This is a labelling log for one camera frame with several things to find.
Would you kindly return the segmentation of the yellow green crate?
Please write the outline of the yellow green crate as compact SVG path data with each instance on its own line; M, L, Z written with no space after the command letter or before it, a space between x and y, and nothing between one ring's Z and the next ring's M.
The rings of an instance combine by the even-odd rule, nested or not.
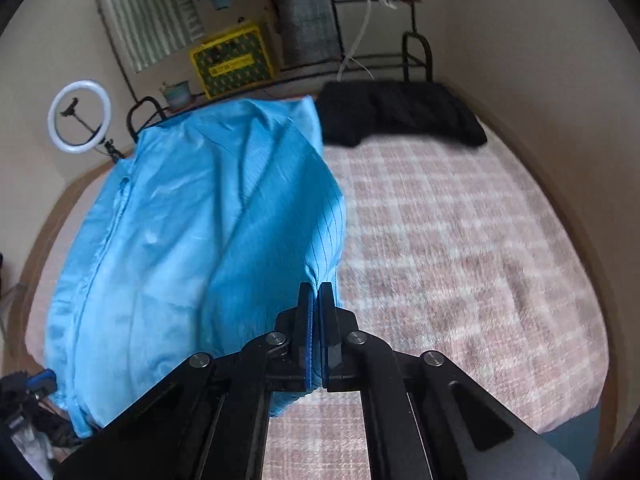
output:
M190 61L209 100L266 84L278 72L263 21L243 22L209 37L190 51Z

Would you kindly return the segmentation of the pink plaid bed cover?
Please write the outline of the pink plaid bed cover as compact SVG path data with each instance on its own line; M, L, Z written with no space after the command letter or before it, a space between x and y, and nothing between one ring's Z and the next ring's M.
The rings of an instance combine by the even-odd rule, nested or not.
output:
M346 206L334 304L396 352L431 479L575 478L541 435L599 403L608 342L590 279L533 178L499 143L384 136L323 145L322 156ZM360 394L322 384L320 286L311 388L273 396L259 479L371 477ZM48 370L53 293L27 329ZM224 357L192 354L109 424L76 434L81 447L58 476L196 479L205 383Z

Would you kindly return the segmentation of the grey plaid long coat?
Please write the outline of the grey plaid long coat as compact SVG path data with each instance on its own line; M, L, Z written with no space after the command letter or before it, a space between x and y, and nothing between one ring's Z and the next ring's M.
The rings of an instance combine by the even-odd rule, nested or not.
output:
M286 66L340 55L330 0L274 0Z

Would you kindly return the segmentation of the black metal clothes rack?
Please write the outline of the black metal clothes rack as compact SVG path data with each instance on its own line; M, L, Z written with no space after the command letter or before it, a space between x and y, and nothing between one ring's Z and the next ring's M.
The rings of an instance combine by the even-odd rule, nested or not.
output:
M352 42L343 38L338 9L344 0L267 0L258 18L213 35L206 34L195 1L96 0L122 75L188 50L201 95L217 102L275 84L370 72L356 57L364 33ZM232 3L208 1L217 11Z

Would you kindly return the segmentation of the green striped towel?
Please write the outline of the green striped towel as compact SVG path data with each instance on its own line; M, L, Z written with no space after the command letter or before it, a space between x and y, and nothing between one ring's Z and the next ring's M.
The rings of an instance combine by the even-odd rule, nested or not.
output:
M104 0L131 68L142 72L205 36L190 0Z

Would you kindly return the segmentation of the white clip lamp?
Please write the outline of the white clip lamp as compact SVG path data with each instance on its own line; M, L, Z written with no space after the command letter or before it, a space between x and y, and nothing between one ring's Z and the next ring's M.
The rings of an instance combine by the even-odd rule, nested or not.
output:
M337 81L341 81L343 79L344 73L346 72L346 68L349 66L350 62L354 62L358 67L362 68L371 79L374 79L374 76L371 73L371 71L367 68L367 66L364 66L362 63L360 63L355 58L355 55L357 53L357 50L358 50L360 44L362 43L364 35L366 34L367 29L369 27L369 24L370 24L370 21L371 21L373 5L377 2L381 6L386 6L386 8L390 8L390 9L396 10L397 9L397 1L398 0L366 0L366 3L367 3L366 12L364 12L363 20L362 20L360 29L358 30L358 34L357 34L354 42L352 43L352 46L349 48L347 53L344 55L343 61L341 62L341 65L337 70L337 73L336 73L336 80Z

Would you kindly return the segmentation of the blue satin garment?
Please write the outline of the blue satin garment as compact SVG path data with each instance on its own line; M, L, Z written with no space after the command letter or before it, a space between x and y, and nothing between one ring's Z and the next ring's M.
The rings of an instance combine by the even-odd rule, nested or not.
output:
M309 96L234 100L145 129L67 255L44 330L54 403L91 436L196 352L270 332L335 283L343 193Z

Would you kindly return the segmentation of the small potted plant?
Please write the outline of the small potted plant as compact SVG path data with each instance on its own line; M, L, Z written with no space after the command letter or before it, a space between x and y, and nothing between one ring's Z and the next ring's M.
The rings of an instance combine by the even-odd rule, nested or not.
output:
M191 105L194 100L190 82L187 80L180 81L178 84L166 84L166 82L163 82L160 85L160 93L171 112L184 110Z

